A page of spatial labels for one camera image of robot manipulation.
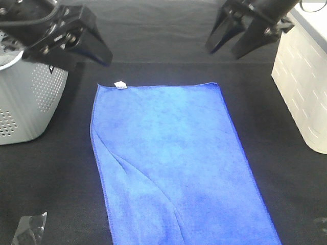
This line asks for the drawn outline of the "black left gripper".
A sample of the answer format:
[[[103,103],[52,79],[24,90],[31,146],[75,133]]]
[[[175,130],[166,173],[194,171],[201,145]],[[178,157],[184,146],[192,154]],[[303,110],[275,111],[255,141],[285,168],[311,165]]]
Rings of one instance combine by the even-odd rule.
[[[78,60],[89,58],[103,66],[113,59],[96,18],[85,5],[59,1],[1,1],[1,45],[21,48],[22,59],[73,71]]]

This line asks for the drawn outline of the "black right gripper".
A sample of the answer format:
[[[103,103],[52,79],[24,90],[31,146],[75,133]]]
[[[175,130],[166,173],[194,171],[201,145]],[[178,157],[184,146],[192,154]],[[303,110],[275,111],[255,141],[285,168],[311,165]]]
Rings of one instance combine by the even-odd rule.
[[[218,11],[205,48],[214,54],[225,43],[242,33],[231,49],[240,59],[250,52],[277,42],[278,23],[299,1],[226,1]]]

